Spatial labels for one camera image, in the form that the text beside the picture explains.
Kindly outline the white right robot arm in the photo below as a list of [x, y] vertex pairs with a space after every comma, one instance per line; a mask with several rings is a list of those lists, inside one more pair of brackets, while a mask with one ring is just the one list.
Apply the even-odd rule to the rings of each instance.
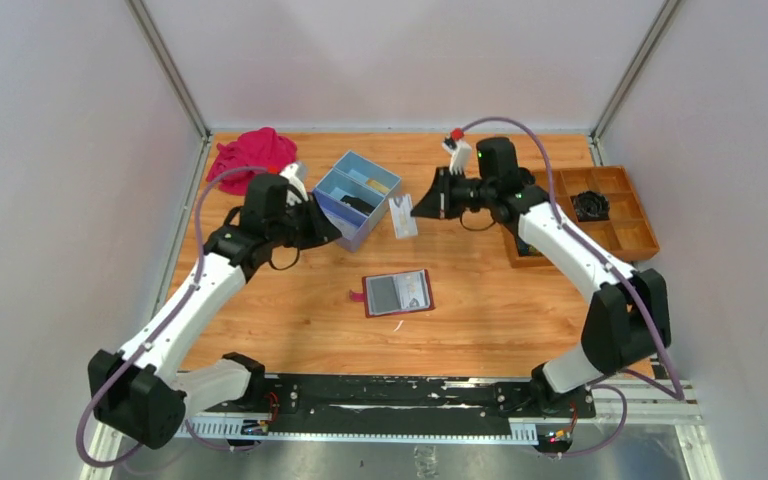
[[533, 370], [537, 392], [559, 397], [666, 350], [671, 332], [662, 275], [636, 269], [589, 237], [558, 206], [553, 188], [527, 179], [509, 138], [486, 138], [471, 147], [454, 132], [442, 145], [450, 162], [436, 169], [412, 216], [455, 219], [486, 209], [589, 303], [576, 346]]

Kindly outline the silver VIP card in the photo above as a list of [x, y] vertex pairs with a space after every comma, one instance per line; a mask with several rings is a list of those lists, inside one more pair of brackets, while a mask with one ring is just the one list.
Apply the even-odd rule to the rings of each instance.
[[403, 311], [424, 310], [432, 306], [425, 270], [397, 274], [394, 285]]

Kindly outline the wooden compartment tray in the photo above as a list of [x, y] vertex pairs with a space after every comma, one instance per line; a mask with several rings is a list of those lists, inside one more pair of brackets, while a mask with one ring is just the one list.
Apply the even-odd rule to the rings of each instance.
[[543, 189], [554, 186], [557, 205], [602, 248], [625, 262], [660, 251], [645, 210], [622, 167], [562, 168], [532, 172]]

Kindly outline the crumpled pink cloth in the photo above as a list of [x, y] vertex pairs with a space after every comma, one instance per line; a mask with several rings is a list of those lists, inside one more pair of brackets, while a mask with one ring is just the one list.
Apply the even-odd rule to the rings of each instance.
[[224, 193], [245, 196], [251, 180], [259, 174], [259, 168], [280, 173], [297, 160], [297, 149], [294, 141], [278, 134], [272, 127], [242, 133], [236, 140], [217, 145], [218, 154], [208, 170], [206, 181], [214, 181], [229, 170], [255, 167], [255, 170], [228, 175], [217, 186]]

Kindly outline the gold card in box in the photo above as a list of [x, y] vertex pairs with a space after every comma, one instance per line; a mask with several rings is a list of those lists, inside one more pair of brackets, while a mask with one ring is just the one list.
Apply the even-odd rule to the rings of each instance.
[[365, 184], [372, 190], [380, 193], [381, 195], [387, 195], [390, 191], [390, 189], [386, 185], [384, 185], [383, 183], [373, 178], [367, 179]]

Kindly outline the red leather card holder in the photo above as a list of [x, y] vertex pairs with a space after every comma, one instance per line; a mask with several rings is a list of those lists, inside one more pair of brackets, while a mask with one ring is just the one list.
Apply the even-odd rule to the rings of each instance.
[[365, 276], [361, 290], [350, 290], [348, 298], [362, 304], [368, 318], [435, 309], [427, 269]]

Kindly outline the blue compartment organizer box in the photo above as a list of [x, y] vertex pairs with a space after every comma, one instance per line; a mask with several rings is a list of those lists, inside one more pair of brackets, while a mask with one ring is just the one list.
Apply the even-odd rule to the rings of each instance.
[[314, 196], [342, 237], [336, 241], [356, 252], [389, 210], [389, 199], [401, 192], [402, 178], [349, 150], [315, 185]]

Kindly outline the white diamond card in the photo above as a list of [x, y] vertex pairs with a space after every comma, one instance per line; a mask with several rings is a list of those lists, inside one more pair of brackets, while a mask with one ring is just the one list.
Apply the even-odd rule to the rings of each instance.
[[403, 240], [416, 237], [418, 226], [415, 218], [411, 215], [413, 201], [410, 194], [394, 196], [388, 199], [389, 211], [394, 228], [396, 239]]

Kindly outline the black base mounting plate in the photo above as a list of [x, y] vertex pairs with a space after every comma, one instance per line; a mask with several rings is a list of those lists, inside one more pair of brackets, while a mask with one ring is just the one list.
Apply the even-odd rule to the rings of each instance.
[[223, 401], [209, 410], [269, 433], [521, 439], [524, 426], [591, 420], [591, 394], [577, 389], [552, 407], [531, 397], [525, 378], [271, 374], [260, 398]]

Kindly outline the black item in box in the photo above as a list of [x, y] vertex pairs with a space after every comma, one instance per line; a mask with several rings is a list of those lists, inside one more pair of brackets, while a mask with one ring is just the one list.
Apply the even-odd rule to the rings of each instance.
[[375, 210], [375, 207], [372, 204], [366, 202], [365, 200], [359, 197], [355, 197], [351, 195], [344, 195], [341, 198], [341, 202], [348, 205], [352, 209], [362, 213], [365, 216], [370, 216]]

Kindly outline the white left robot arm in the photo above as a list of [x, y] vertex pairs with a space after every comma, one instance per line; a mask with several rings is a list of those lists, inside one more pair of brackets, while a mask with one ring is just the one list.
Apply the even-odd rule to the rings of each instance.
[[79, 425], [94, 418], [159, 449], [185, 421], [211, 407], [266, 402], [265, 367], [250, 357], [231, 352], [188, 372], [181, 364], [219, 310], [261, 266], [272, 265], [274, 250], [301, 252], [340, 236], [290, 168], [256, 174], [242, 205], [212, 233], [196, 233], [194, 267], [167, 303], [116, 352], [100, 350], [91, 358], [92, 398]]

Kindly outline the aluminium frame rail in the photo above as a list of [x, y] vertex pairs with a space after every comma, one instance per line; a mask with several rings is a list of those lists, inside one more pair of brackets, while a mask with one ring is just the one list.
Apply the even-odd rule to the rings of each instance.
[[272, 374], [255, 391], [183, 420], [160, 407], [132, 438], [158, 448], [190, 433], [230, 441], [431, 442], [556, 446], [587, 426], [699, 425], [695, 399], [636, 379], [580, 390], [542, 411], [522, 379]]

